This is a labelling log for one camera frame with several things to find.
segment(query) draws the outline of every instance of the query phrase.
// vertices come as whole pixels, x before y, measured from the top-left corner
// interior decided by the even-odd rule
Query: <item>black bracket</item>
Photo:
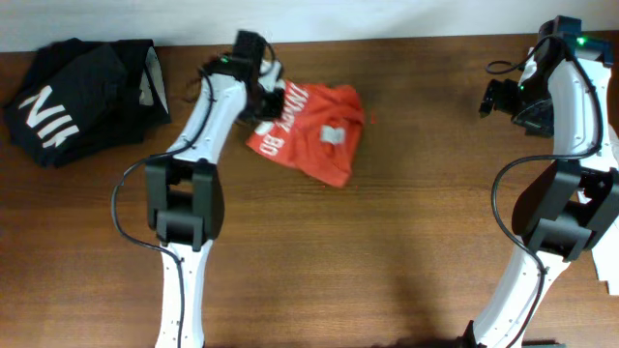
[[[578,190],[590,199],[579,203]],[[521,195],[512,228],[533,251],[574,261],[602,238],[619,215],[619,174],[582,168],[577,160],[556,160]]]
[[[192,191],[179,190],[187,184]],[[223,192],[217,167],[201,160],[161,159],[146,165],[148,225],[164,245],[173,242],[200,251],[223,224]]]
[[[484,344],[477,343],[475,333],[473,332],[472,320],[468,322],[464,334],[456,339],[456,345],[454,348],[486,348]]]
[[[546,93],[533,101],[524,101],[525,93],[517,82],[492,79],[487,85],[480,105],[480,116],[488,116],[492,110],[512,116],[512,123],[526,129],[526,135],[552,137],[554,135],[554,112],[552,99]]]

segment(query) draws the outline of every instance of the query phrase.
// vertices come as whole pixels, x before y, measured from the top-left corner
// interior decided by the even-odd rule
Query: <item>clothing tag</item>
[[[264,121],[261,122],[260,125],[255,129],[255,133],[258,135],[266,135],[269,131],[273,129],[273,122]]]
[[[142,80],[139,82],[139,89],[142,93],[139,95],[139,104],[146,106],[153,106],[153,93],[151,92],[151,84],[148,82],[146,71],[142,72]]]
[[[334,129],[329,126],[322,126],[322,131],[320,132],[320,141],[338,145],[344,142],[345,135],[346,132],[343,128]]]
[[[163,75],[162,75],[162,65],[159,63],[159,58],[157,58],[157,52],[155,52],[155,48],[150,47],[148,49],[148,53],[146,53],[146,69],[148,69],[148,73],[151,75],[151,79],[153,80],[153,85],[155,87],[155,93],[159,96],[159,100],[163,104],[163,108],[165,112],[169,113],[167,108],[167,100],[165,99],[165,89],[163,88]]]

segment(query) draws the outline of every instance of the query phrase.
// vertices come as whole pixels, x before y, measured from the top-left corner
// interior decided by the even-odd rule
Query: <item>folded black t-shirt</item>
[[[12,141],[42,166],[141,142],[147,129],[170,122],[162,81],[151,76],[153,59],[148,40],[71,39],[39,50],[5,107]]]

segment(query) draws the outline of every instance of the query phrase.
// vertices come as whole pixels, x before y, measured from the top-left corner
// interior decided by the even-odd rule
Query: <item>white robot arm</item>
[[[232,53],[206,64],[192,115],[167,151],[174,155],[146,165],[148,220],[161,241],[163,261],[157,348],[205,345],[204,272],[223,222],[217,172],[221,148],[237,120],[274,119],[280,116],[283,104],[281,63],[262,60],[267,45],[257,34],[242,31]],[[174,189],[182,181],[192,184],[193,193]]]
[[[560,39],[544,39],[548,35]],[[526,325],[550,285],[582,251],[595,246],[619,214],[619,176],[609,144],[606,112],[609,45],[599,41],[589,45],[581,36],[580,21],[562,16],[542,27],[540,43],[536,46],[539,52],[531,53],[518,85],[509,80],[490,82],[486,105],[480,111],[488,114],[487,103],[491,102],[495,108],[512,113],[513,122],[531,133],[553,133],[553,153],[560,157],[584,154],[596,146],[599,149],[581,159],[556,160],[520,196],[513,229],[543,262],[545,274],[541,275],[530,252],[515,246],[490,304],[469,324],[461,347],[521,347]],[[575,54],[566,55],[565,49]],[[576,192],[592,200],[571,202]]]

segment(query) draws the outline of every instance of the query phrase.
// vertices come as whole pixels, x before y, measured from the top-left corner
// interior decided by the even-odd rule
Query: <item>brown wooden surface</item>
[[[619,43],[617,33],[604,34]],[[489,207],[496,172],[551,150],[509,117],[478,118],[484,65],[519,60],[533,36],[276,44],[287,78],[351,84],[368,122],[344,189],[247,148],[234,128],[220,173],[226,219],[206,275],[209,346],[370,347],[453,338],[488,303],[512,245]],[[138,146],[41,169],[0,127],[0,347],[152,347],[160,324],[161,257],[113,230],[109,196],[135,160],[165,150],[192,105],[196,68],[223,47],[162,47],[173,124]],[[31,53],[0,55],[0,100]],[[610,90],[617,120],[619,82]],[[512,205],[545,163],[506,177]],[[121,218],[153,241],[140,173]],[[570,347],[616,347],[619,301],[597,281],[590,254],[557,279],[528,331]]]

